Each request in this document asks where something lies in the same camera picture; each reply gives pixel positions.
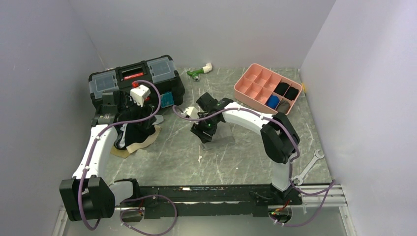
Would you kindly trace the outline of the grey boxer briefs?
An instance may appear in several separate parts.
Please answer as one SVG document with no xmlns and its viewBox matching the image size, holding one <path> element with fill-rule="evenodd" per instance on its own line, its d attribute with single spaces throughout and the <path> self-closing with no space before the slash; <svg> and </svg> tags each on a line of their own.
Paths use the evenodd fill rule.
<svg viewBox="0 0 417 236">
<path fill-rule="evenodd" d="M 205 144 L 200 143 L 200 147 L 203 150 L 219 148 L 226 145 L 234 144 L 235 139 L 232 133 L 231 126 L 228 123 L 219 123 L 217 125 L 216 133 L 213 135 L 212 140 Z"/>
</svg>

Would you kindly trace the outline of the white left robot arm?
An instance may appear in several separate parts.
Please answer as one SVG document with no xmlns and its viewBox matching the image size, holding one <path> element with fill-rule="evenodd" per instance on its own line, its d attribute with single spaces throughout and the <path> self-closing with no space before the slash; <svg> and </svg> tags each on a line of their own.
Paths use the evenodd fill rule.
<svg viewBox="0 0 417 236">
<path fill-rule="evenodd" d="M 141 201 L 140 187 L 136 179 L 116 181 L 108 186 L 100 172 L 105 169 L 110 151 L 118 137 L 117 126 L 152 121 L 161 108 L 159 93 L 136 104 L 124 91 L 109 90 L 96 98 L 90 94 L 95 117 L 84 157 L 71 179 L 62 180 L 60 195 L 70 221 L 83 221 L 113 216 L 115 207 L 121 203 L 136 206 Z"/>
</svg>

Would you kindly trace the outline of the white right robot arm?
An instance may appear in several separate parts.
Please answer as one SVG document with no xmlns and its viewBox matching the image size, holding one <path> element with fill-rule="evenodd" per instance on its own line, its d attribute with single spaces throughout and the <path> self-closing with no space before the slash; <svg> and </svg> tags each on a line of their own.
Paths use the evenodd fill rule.
<svg viewBox="0 0 417 236">
<path fill-rule="evenodd" d="M 199 108 L 188 107 L 182 112 L 193 120 L 191 132 L 203 144 L 213 140 L 219 123 L 232 123 L 258 134 L 267 157 L 273 162 L 271 198 L 283 204 L 292 191 L 293 159 L 299 157 L 299 136 L 284 113 L 265 114 L 223 98 L 214 99 L 205 93 L 197 100 Z"/>
</svg>

